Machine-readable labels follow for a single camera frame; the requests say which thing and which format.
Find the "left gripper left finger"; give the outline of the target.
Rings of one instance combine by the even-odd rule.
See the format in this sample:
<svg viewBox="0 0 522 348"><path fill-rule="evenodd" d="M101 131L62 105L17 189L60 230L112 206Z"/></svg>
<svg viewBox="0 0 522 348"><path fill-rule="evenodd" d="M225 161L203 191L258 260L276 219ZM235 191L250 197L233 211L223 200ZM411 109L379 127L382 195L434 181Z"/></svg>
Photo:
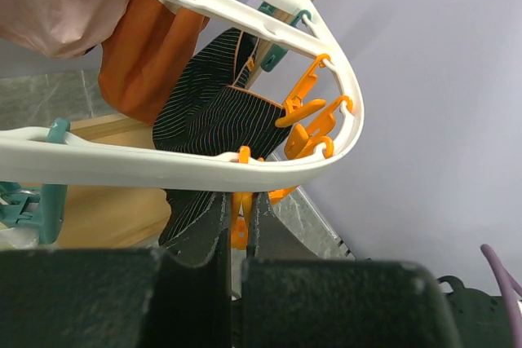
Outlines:
<svg viewBox="0 0 522 348"><path fill-rule="evenodd" d="M188 267L212 257L219 235L230 227L231 201L226 192L167 192L170 218L162 231L162 247Z"/></svg>

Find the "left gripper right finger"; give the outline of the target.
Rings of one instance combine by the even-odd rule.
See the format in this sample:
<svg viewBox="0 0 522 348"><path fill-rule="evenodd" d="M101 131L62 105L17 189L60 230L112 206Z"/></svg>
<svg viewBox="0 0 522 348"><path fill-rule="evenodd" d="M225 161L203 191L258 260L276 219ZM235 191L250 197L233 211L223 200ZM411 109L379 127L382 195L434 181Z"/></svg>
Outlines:
<svg viewBox="0 0 522 348"><path fill-rule="evenodd" d="M276 216L273 207L267 193L254 195L246 254L268 259L319 259Z"/></svg>

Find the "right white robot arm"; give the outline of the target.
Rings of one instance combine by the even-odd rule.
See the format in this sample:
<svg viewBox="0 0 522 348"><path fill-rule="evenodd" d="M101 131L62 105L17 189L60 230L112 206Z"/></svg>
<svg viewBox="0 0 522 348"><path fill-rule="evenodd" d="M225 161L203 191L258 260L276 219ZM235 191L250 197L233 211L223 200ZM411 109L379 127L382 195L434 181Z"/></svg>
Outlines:
<svg viewBox="0 0 522 348"><path fill-rule="evenodd" d="M456 276L444 275L445 298L463 347L520 347L521 317L501 296L470 288Z"/></svg>

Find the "orange plastic clothes clip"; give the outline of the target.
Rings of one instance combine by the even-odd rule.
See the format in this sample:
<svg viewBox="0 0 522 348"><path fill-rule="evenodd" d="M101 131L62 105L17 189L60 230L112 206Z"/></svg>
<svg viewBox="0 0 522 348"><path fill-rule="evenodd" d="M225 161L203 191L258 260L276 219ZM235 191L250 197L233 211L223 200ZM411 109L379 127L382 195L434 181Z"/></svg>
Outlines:
<svg viewBox="0 0 522 348"><path fill-rule="evenodd" d="M247 248L253 198L252 192L232 194L231 247L233 249L246 250Z"/></svg>

